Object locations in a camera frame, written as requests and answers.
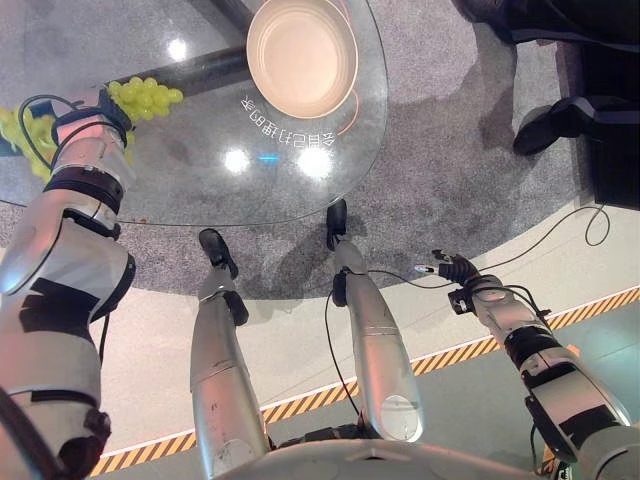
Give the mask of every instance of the white bowl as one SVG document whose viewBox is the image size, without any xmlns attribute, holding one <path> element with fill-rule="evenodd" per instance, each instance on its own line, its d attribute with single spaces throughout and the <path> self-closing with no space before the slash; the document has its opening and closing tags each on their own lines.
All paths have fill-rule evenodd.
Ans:
<svg viewBox="0 0 640 480">
<path fill-rule="evenodd" d="M 296 118 L 318 118 L 349 96 L 358 47 L 344 15 L 327 0 L 269 0 L 253 17 L 247 60 L 258 90 Z"/>
</svg>

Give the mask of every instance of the floor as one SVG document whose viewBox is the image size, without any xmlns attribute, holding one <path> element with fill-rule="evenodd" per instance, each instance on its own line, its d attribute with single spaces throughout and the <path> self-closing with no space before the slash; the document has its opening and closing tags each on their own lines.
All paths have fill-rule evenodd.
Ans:
<svg viewBox="0 0 640 480">
<path fill-rule="evenodd" d="M 556 331 L 564 344 L 580 349 L 581 359 L 625 405 L 632 423 L 640 420 L 640 303 L 603 313 Z M 497 351 L 417 377 L 427 415 L 421 441 L 531 470 L 531 417 L 522 399 L 526 389 L 513 365 Z M 276 444 L 327 426 L 354 421 L 343 400 L 269 425 Z M 543 444 L 536 436 L 538 458 Z M 200 478 L 198 451 L 161 458 L 96 478 Z"/>
<path fill-rule="evenodd" d="M 166 2 L 158 5 L 156 13 L 168 15 Z M 575 66 L 570 49 L 536 43 L 510 48 L 485 26 L 467 23 L 449 2 L 412 5 L 414 15 L 406 15 L 389 2 L 371 2 L 389 72 L 387 141 L 373 170 L 346 198 L 351 232 L 369 266 L 416 278 L 413 264 L 429 261 L 433 248 L 459 251 L 479 266 L 520 253 L 563 215 L 589 202 L 589 182 L 574 142 L 559 141 L 534 158 L 510 150 L 525 115 L 569 91 L 566 73 Z M 189 8 L 182 12 L 185 31 L 189 18 L 198 15 L 197 8 Z M 198 25 L 194 35 L 207 40 L 205 27 Z M 33 51 L 48 52 L 44 46 Z M 30 81 L 25 78 L 25 85 Z M 6 95 L 1 104 L 19 100 L 15 91 Z M 11 185 L 3 165 L 2 191 L 21 188 Z M 21 211 L 0 204 L 1 246 Z M 612 229 L 602 246 L 585 245 L 591 212 L 581 212 L 532 253 L 495 273 L 526 284 L 539 304 L 555 311 L 638 284 L 638 214 L 607 211 Z M 331 280 L 323 222 L 320 212 L 282 225 L 221 229 L 241 268 L 238 286 L 251 320 L 238 336 L 262 405 L 336 380 L 322 322 L 322 296 Z M 112 416 L 114 434 L 108 450 L 192 427 L 193 294 L 207 268 L 197 231 L 123 228 L 122 242 L 139 270 L 109 330 L 103 407 Z M 592 238 L 602 232 L 599 218 Z M 376 281 L 385 287 L 411 357 L 486 334 L 472 318 L 450 311 L 444 291 L 418 291 L 387 277 Z M 351 376 L 346 319 L 345 311 L 330 310 L 340 366 Z M 100 327 L 100 322 L 92 326 L 94 336 Z"/>
</svg>

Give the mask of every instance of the silver metal limb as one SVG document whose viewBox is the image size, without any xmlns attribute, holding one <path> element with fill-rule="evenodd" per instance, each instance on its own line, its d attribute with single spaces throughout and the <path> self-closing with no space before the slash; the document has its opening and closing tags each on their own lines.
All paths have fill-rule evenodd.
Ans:
<svg viewBox="0 0 640 480">
<path fill-rule="evenodd" d="M 346 273 L 364 423 L 384 439 L 415 442 L 423 433 L 424 411 L 400 330 L 348 240 L 336 246 L 334 265 L 336 273 Z"/>
<path fill-rule="evenodd" d="M 618 399 L 496 277 L 471 279 L 464 290 L 519 369 L 527 408 L 556 456 L 584 464 L 588 478 L 632 478 L 618 475 L 638 465 L 640 439 Z"/>
<path fill-rule="evenodd" d="M 269 441 L 235 333 L 227 268 L 213 267 L 198 298 L 191 392 L 200 458 L 208 479 L 262 457 Z"/>
<path fill-rule="evenodd" d="M 326 440 L 270 452 L 220 480 L 533 480 L 531 472 L 446 448 L 386 440 Z"/>
<path fill-rule="evenodd" d="M 58 139 L 96 118 L 105 117 L 69 123 Z M 74 478 L 91 471 L 110 434 L 98 410 L 100 361 L 88 325 L 115 308 L 133 279 L 133 258 L 112 238 L 133 178 L 114 129 L 73 137 L 0 265 L 0 385 Z M 0 479 L 31 478 L 0 428 Z"/>
</svg>

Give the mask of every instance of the white floor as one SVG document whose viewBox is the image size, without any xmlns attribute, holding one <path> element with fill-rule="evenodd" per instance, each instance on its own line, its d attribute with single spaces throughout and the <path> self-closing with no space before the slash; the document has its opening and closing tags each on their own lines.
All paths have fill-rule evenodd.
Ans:
<svg viewBox="0 0 640 480">
<path fill-rule="evenodd" d="M 483 267 L 510 258 L 532 245 L 559 218 L 578 206 L 566 205 L 523 235 L 474 259 Z M 592 211 L 574 215 L 538 248 L 491 273 L 505 283 L 521 283 L 541 308 L 560 311 L 640 283 L 640 215 L 607 207 L 611 232 L 599 247 L 588 247 L 584 230 Z M 591 238 L 604 222 L 594 222 Z M 425 254 L 432 246 L 425 245 Z M 424 284 L 436 284 L 430 278 Z M 428 291 L 409 285 L 383 290 L 401 327 L 409 356 L 440 350 L 487 334 L 471 315 L 450 309 L 449 288 Z M 251 318 L 272 312 L 269 321 L 238 329 L 245 359 L 261 405 L 337 380 L 323 321 L 323 298 L 296 302 L 247 301 Z M 131 289 L 111 317 L 103 368 L 103 409 L 114 433 L 107 450 L 116 450 L 193 426 L 189 393 L 189 348 L 197 304 L 193 297 Z M 354 375 L 346 309 L 330 306 L 334 348 L 346 377 Z M 102 322 L 91 327 L 99 340 Z"/>
</svg>

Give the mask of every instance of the black pole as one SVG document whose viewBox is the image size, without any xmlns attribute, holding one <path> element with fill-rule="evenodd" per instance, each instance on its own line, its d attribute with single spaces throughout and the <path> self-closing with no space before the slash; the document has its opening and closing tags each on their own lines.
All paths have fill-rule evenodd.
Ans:
<svg viewBox="0 0 640 480">
<path fill-rule="evenodd" d="M 253 13 L 240 0 L 211 0 L 220 13 L 244 36 L 249 32 Z"/>
<path fill-rule="evenodd" d="M 206 53 L 182 62 L 122 77 L 116 81 L 125 83 L 133 76 L 142 79 L 153 77 L 158 83 L 169 88 L 180 89 L 185 96 L 206 92 L 250 78 L 244 45 Z"/>
</svg>

